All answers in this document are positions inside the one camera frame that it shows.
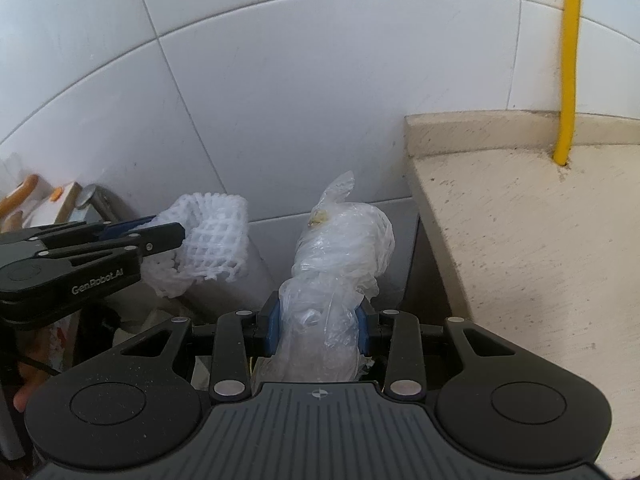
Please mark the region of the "white foam fruit net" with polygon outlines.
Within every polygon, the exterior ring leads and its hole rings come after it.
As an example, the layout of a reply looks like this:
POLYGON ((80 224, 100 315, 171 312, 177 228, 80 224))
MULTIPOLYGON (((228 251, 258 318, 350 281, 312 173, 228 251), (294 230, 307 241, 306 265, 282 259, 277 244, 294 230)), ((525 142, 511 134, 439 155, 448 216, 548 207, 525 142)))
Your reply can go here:
POLYGON ((248 259, 248 205, 239 195, 194 193, 180 196, 146 222, 147 228, 178 223, 184 239, 174 248, 142 259, 142 282, 157 296, 176 298, 195 283, 237 280, 248 259))

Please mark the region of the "clear plastic bag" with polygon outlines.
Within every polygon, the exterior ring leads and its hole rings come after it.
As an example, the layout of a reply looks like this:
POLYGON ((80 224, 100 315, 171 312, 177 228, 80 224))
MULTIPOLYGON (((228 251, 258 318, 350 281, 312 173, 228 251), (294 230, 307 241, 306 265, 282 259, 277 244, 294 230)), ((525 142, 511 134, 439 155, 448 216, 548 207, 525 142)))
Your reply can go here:
POLYGON ((296 246, 291 277, 279 289, 276 353, 257 360, 264 382, 352 382, 367 359, 356 310, 378 296, 378 277, 395 249, 392 222, 378 207, 348 199, 347 171, 323 191, 296 246))

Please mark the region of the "yellow gas pipe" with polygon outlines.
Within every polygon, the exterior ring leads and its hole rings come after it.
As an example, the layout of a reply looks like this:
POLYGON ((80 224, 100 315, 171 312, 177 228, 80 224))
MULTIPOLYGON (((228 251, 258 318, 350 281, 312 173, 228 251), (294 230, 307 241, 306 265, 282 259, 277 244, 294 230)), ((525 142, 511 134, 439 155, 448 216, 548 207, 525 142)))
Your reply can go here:
POLYGON ((564 0, 561 27, 560 114, 552 160, 561 167, 568 163, 576 120, 577 50, 582 0, 564 0))

